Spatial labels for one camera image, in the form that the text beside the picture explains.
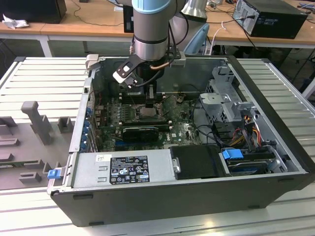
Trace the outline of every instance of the computer case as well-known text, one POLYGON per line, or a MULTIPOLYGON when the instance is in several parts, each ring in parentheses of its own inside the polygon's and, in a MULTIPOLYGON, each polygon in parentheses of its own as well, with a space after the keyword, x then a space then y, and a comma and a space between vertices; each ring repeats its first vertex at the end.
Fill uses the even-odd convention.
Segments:
POLYGON ((59 24, 66 12, 64 0, 0 0, 3 14, 15 20, 59 24))
POLYGON ((294 39, 307 14, 281 0, 238 0, 233 18, 251 37, 294 39))

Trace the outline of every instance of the paper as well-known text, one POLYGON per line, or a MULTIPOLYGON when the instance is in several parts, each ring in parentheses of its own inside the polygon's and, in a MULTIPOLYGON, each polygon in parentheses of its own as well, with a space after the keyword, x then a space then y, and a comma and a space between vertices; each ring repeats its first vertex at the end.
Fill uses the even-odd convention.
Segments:
POLYGON ((23 27, 29 26, 27 21, 25 21, 25 20, 13 20, 13 19, 6 17, 5 15, 3 15, 2 23, 4 23, 7 27, 14 29, 14 30, 15 30, 15 28, 23 28, 23 27))

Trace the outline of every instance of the slotted metal worktable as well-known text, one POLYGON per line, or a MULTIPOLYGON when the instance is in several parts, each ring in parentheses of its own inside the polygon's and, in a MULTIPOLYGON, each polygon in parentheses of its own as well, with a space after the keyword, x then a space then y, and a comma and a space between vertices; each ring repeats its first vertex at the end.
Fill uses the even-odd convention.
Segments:
MULTIPOLYGON (((315 161, 315 109, 271 64, 260 59, 240 59, 240 64, 288 126, 308 155, 315 161)), ((245 92, 245 98, 251 99, 245 92)))
MULTIPOLYGON (((67 116, 76 116, 82 83, 87 77, 83 62, 84 59, 80 58, 27 58, 24 62, 13 63, 10 69, 18 75, 15 73, 15 76, 10 76, 7 73, 0 81, 0 87, 3 87, 0 90, 1 115, 11 109, 10 115, 13 114, 20 122, 27 122, 23 113, 15 109, 25 100, 40 99, 39 112, 49 114, 50 120, 59 117, 60 114, 56 116, 55 113, 61 110, 67 112, 67 116), (55 67, 64 70, 48 70, 55 67)), ((258 59, 242 59, 240 63, 315 160, 314 108, 270 63, 258 59)), ((315 184, 301 191, 284 194, 266 209, 87 228, 72 225, 70 219, 50 199, 46 188, 2 191, 0 233, 2 236, 310 236, 315 235, 315 184)))

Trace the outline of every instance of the warning label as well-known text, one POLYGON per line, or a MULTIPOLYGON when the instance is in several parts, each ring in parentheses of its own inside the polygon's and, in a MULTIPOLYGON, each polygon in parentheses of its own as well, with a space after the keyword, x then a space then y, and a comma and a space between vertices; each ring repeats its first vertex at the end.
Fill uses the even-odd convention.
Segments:
POLYGON ((150 182, 148 157, 111 158, 109 179, 111 184, 150 182))

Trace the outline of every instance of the floor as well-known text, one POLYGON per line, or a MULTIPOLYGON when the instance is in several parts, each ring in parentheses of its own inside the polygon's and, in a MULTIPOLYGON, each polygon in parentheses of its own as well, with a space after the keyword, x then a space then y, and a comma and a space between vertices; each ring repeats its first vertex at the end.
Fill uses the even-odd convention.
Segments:
MULTIPOLYGON (((43 57, 41 46, 36 40, 3 39, 0 42, 0 78, 7 68, 12 64, 16 56, 43 57)), ((85 57, 82 42, 78 41, 51 41, 52 50, 56 57, 85 57)), ((98 53, 104 56, 126 56, 129 54, 129 43, 121 42, 88 42, 90 53, 98 53)), ((226 49, 233 53, 234 47, 226 49)), ((311 49, 292 49, 288 57, 279 68, 287 76, 293 78, 306 58, 310 55, 311 49)), ((314 71, 315 63, 308 61, 294 81, 299 89, 304 80, 314 71)))

